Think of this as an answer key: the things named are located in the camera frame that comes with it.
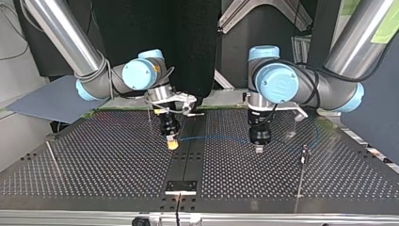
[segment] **gray panel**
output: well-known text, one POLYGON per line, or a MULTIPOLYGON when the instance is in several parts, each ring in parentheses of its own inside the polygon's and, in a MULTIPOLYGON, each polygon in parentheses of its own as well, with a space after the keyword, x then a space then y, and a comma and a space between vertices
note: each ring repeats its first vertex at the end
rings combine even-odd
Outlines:
POLYGON ((363 82, 365 95, 358 109, 343 114, 349 129, 399 163, 399 36, 392 41, 376 74, 363 82))
POLYGON ((77 93, 74 76, 64 76, 55 82, 24 96, 7 106, 10 111, 51 121, 73 123, 105 101, 88 102, 77 93))
POLYGON ((325 118, 311 117, 294 129, 292 112, 277 113, 274 141, 262 154, 247 142, 247 111, 208 111, 197 126, 185 180, 199 180, 196 212, 399 214, 399 175, 325 118), (234 140, 223 137, 234 137, 234 140), (312 147, 303 198, 297 199, 301 147, 312 147))
POLYGON ((0 208, 16 208, 18 198, 23 209, 158 211, 168 201, 172 152, 152 117, 149 122, 146 111, 97 113, 54 143, 57 161, 48 151, 32 153, 2 173, 0 208))

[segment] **cable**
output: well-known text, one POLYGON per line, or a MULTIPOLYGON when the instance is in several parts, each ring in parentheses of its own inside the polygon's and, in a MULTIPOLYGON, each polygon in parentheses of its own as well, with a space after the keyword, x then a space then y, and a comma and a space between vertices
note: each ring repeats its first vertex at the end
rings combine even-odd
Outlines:
POLYGON ((367 75, 362 76, 361 78, 349 78, 349 77, 334 73, 334 72, 330 71, 329 69, 327 69, 325 67, 323 67, 322 69, 319 69, 319 68, 314 67, 314 66, 312 66, 312 65, 310 65, 308 63, 300 62, 300 63, 297 63, 297 65, 304 65, 304 66, 308 67, 309 69, 312 69, 312 70, 314 70, 316 72, 325 74, 325 75, 330 76, 330 77, 334 77, 334 78, 342 80, 344 82, 350 82, 350 83, 363 82, 363 81, 371 78, 373 75, 375 75, 375 73, 381 67, 382 62, 384 61, 385 57, 387 56, 388 51, 391 48, 392 41, 395 39, 395 37, 397 36, 398 33, 399 32, 396 31, 395 35, 388 42, 387 46, 385 46, 384 51, 382 52, 381 57, 378 59, 375 67, 373 68, 373 70, 371 72, 369 72, 367 75))
POLYGON ((261 123, 254 124, 254 125, 252 125, 252 126, 253 126, 253 127, 260 127, 260 126, 266 124, 267 122, 269 122, 269 121, 272 119, 272 117, 274 116, 274 114, 276 113, 277 106, 278 106, 278 104, 275 104, 275 105, 274 105, 273 110, 272 110, 272 111, 270 112, 270 114, 266 117, 266 119, 264 119, 263 121, 261 121, 261 123))
POLYGON ((18 13, 17 11, 15 11, 15 9, 13 7, 11 7, 10 5, 7 5, 6 3, 0 2, 0 11, 1 13, 3 13, 4 17, 6 18, 6 20, 8 21, 8 23, 11 25, 11 28, 15 30, 15 32, 17 32, 17 34, 21 37, 21 39, 25 40, 24 34, 22 31, 20 31, 19 29, 17 29, 17 27, 15 27, 15 25, 12 23, 12 21, 9 19, 9 17, 7 16, 7 14, 1 9, 1 8, 7 8, 10 12, 12 12, 12 14, 14 14, 15 18, 18 20, 18 13))
POLYGON ((4 119, 6 119, 6 118, 8 118, 8 117, 10 117, 10 116, 13 116, 13 115, 15 115, 15 114, 17 114, 17 112, 12 112, 12 113, 6 115, 5 117, 0 118, 0 121, 1 121, 1 120, 4 120, 4 119))
POLYGON ((91 2, 90 5, 90 17, 88 18, 88 28, 86 28, 86 34, 88 35, 88 32, 90 31, 90 27, 91 27, 91 22, 93 21, 93 2, 91 2))
POLYGON ((20 54, 15 55, 15 56, 8 56, 8 57, 0 58, 0 61, 1 61, 1 60, 8 60, 8 59, 13 59, 13 58, 20 57, 20 56, 24 55, 24 54, 27 52, 28 49, 29 49, 29 45, 27 44, 26 47, 25 47, 25 49, 24 49, 24 51, 21 52, 20 54))
POLYGON ((24 17, 26 18, 26 20, 33 26, 35 27, 37 30, 39 30, 40 32, 44 33, 44 31, 39 28, 35 23, 33 23, 33 21, 30 19, 30 17, 28 16, 28 13, 26 11, 26 3, 24 0, 20 0, 20 5, 21 5, 21 10, 23 12, 24 17))
POLYGON ((296 5, 296 10, 295 10, 295 17, 294 17, 294 32, 293 32, 293 38, 295 41, 295 36, 296 36, 296 20, 298 19, 298 13, 299 13, 299 8, 300 8, 300 0, 297 0, 298 4, 296 5))
MULTIPOLYGON (((252 144, 251 142, 247 141, 246 139, 239 138, 239 137, 231 137, 231 136, 196 136, 196 137, 183 137, 180 138, 180 141, 187 141, 187 140, 193 140, 193 139, 208 139, 208 138, 216 138, 216 139, 227 139, 227 140, 232 140, 236 141, 237 143, 241 144, 252 144)), ((281 143, 283 145, 287 146, 287 143, 284 141, 281 141, 279 139, 272 139, 272 141, 276 141, 278 143, 281 143)))
POLYGON ((319 108, 320 104, 321 104, 321 98, 320 98, 320 93, 318 90, 318 84, 315 83, 315 81, 318 81, 318 73, 314 74, 315 77, 315 81, 313 81, 313 79, 311 79, 311 75, 309 74, 309 72, 307 72, 305 69, 300 68, 298 65, 294 64, 293 62, 290 62, 288 60, 284 60, 284 59, 273 59, 270 61, 267 61, 267 63, 272 64, 272 63, 283 63, 286 65, 289 65, 297 70, 299 70, 300 72, 302 72, 306 78, 309 80, 309 82, 311 83, 311 85, 313 86, 313 90, 311 92, 311 96, 315 95, 316 96, 316 106, 315 108, 319 108))
MULTIPOLYGON (((9 19, 9 17, 7 16, 7 14, 2 10, 2 8, 7 8, 8 10, 10 10, 10 11, 15 15, 15 17, 18 19, 18 14, 17 14, 17 12, 16 12, 16 11, 14 10, 14 8, 12 8, 11 6, 9 6, 9 5, 7 5, 7 4, 5 4, 5 3, 3 3, 3 2, 0 2, 0 12, 5 16, 6 20, 7 20, 8 23, 11 25, 11 28, 17 33, 17 35, 18 35, 19 37, 21 37, 21 39, 23 39, 24 41, 26 41, 26 39, 25 39, 23 33, 22 33, 20 30, 17 29, 17 27, 12 23, 12 21, 9 19)), ((9 59, 13 59, 13 58, 20 57, 20 56, 24 55, 24 54, 28 51, 28 49, 29 49, 29 44, 26 43, 26 46, 25 46, 24 50, 23 50, 20 54, 17 54, 17 55, 15 55, 15 56, 7 56, 7 57, 0 58, 0 61, 2 61, 2 60, 9 60, 9 59)))

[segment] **wall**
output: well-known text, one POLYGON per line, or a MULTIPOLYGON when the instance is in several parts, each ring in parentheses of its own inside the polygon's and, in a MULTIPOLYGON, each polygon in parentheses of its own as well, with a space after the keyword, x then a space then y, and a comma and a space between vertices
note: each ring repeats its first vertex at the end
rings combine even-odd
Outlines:
MULTIPOLYGON (((0 0, 13 6, 12 0, 0 0)), ((18 19, 3 10, 17 29, 18 19)), ((22 56, 1 60, 22 53, 27 43, 12 29, 0 13, 0 171, 14 163, 22 155, 41 145, 51 132, 49 122, 7 112, 5 107, 17 98, 45 85, 35 61, 28 50, 22 56)))

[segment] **black cable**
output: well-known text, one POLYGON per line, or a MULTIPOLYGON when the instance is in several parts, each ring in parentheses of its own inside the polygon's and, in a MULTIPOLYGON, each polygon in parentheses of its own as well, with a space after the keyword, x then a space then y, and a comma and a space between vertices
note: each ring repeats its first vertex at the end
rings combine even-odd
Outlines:
POLYGON ((277 109, 278 104, 275 104, 273 107, 273 110, 270 112, 270 114, 266 117, 266 119, 264 119, 264 121, 262 121, 261 123, 255 124, 252 127, 260 127, 264 124, 266 124, 267 122, 269 122, 272 117, 274 116, 274 114, 276 113, 276 109, 277 109))
POLYGON ((88 35, 88 32, 90 31, 90 27, 91 27, 91 22, 93 21, 93 3, 91 3, 90 6, 90 17, 88 18, 88 28, 86 28, 86 34, 88 35))
POLYGON ((28 49, 29 49, 29 45, 27 44, 26 47, 25 47, 25 49, 24 49, 24 51, 21 52, 20 54, 15 55, 15 56, 8 56, 8 57, 0 58, 0 61, 1 61, 1 60, 8 60, 8 59, 13 59, 13 58, 20 57, 20 56, 24 55, 24 54, 27 52, 28 49))
POLYGON ((298 19, 299 8, 300 8, 300 0, 298 0, 298 4, 296 5, 296 10, 295 10, 294 32, 293 32, 293 39, 294 39, 294 41, 295 41, 295 36, 296 36, 296 20, 298 19))
POLYGON ((351 83, 363 82, 363 81, 371 78, 378 71, 378 69, 381 67, 382 62, 384 61, 385 57, 387 56, 387 53, 388 53, 388 51, 391 48, 392 42, 393 42, 393 40, 395 39, 395 37, 397 36, 398 33, 399 32, 396 31, 395 35, 392 37, 390 42, 388 42, 387 46, 385 46, 384 51, 382 52, 381 57, 377 61, 377 63, 375 65, 375 67, 373 68, 373 70, 371 72, 369 72, 367 75, 362 76, 361 78, 348 78, 348 77, 342 76, 340 74, 334 73, 334 72, 330 71, 329 69, 327 69, 325 67, 323 67, 323 69, 319 69, 317 67, 314 67, 314 66, 312 66, 310 64, 303 63, 303 62, 297 63, 297 65, 305 65, 309 69, 312 69, 312 70, 314 70, 316 72, 325 74, 327 76, 334 77, 334 78, 342 80, 344 82, 351 82, 351 83))
POLYGON ((11 116, 13 116, 13 115, 15 115, 15 114, 17 114, 17 112, 12 112, 11 114, 6 115, 5 117, 0 118, 0 121, 6 119, 6 118, 8 118, 8 117, 11 117, 11 116))

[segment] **metal plate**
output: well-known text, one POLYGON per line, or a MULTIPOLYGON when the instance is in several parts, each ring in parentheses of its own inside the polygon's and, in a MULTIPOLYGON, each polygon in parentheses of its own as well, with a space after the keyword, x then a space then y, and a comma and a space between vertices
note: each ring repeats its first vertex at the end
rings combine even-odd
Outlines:
POLYGON ((0 199, 26 199, 27 209, 45 200, 46 209, 158 211, 173 154, 159 128, 146 111, 99 112, 53 144, 57 161, 46 150, 20 163, 1 182, 0 199))
POLYGON ((325 118, 295 125, 294 113, 278 112, 258 154, 245 109, 184 120, 174 153, 152 117, 109 111, 75 124, 53 145, 57 161, 41 147, 0 173, 0 209, 399 215, 398 174, 325 118), (304 144, 311 162, 298 199, 304 144), (197 181, 197 195, 165 196, 179 180, 197 181))
POLYGON ((247 111, 208 111, 206 136, 190 146, 203 154, 188 165, 185 180, 199 180, 196 212, 399 214, 399 175, 325 118, 295 125, 294 113, 278 112, 273 141, 263 153, 247 142, 247 111), (303 145, 311 146, 303 197, 296 198, 303 145))

